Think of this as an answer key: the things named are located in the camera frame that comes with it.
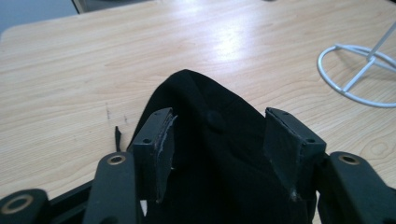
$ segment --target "wire stand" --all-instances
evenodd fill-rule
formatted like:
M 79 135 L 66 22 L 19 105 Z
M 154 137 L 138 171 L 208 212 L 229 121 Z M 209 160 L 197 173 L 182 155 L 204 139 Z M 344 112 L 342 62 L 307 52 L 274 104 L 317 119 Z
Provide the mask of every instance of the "wire stand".
M 373 49 L 369 49 L 366 47 L 361 47 L 361 46 L 356 46 L 356 45 L 341 45 L 341 44 L 336 44 L 328 49 L 325 49 L 323 52 L 318 57 L 318 70 L 322 78 L 329 84 L 333 89 L 344 95 L 345 97 L 354 100 L 356 102 L 359 102 L 364 105 L 371 105 L 371 106 L 376 106 L 376 107 L 386 107 L 386 108 L 392 108 L 396 107 L 396 102 L 395 103 L 380 103 L 380 102 L 374 102 L 374 101 L 369 101 L 363 98 L 360 98 L 359 96 L 354 95 L 351 93 L 349 90 L 356 84 L 356 82 L 363 77 L 364 73 L 374 64 L 376 66 L 379 66 L 381 68 L 387 69 L 393 73 L 396 73 L 396 61 L 390 58 L 388 55 L 381 53 L 378 51 L 378 49 L 381 47 L 381 45 L 388 39 L 388 37 L 393 33 L 393 31 L 396 29 L 396 22 L 393 23 L 393 25 L 388 29 L 388 31 L 382 36 L 382 38 L 378 41 L 378 43 L 375 45 Z M 339 50 L 339 49 L 344 49 L 347 51 L 350 51 L 352 53 L 359 54 L 363 57 L 366 58 L 367 64 L 364 65 L 364 67 L 359 71 L 359 73 L 354 76 L 346 85 L 345 87 L 341 88 L 337 84 L 335 84 L 329 76 L 326 74 L 326 72 L 323 69 L 322 65 L 322 60 L 323 57 L 334 50 Z

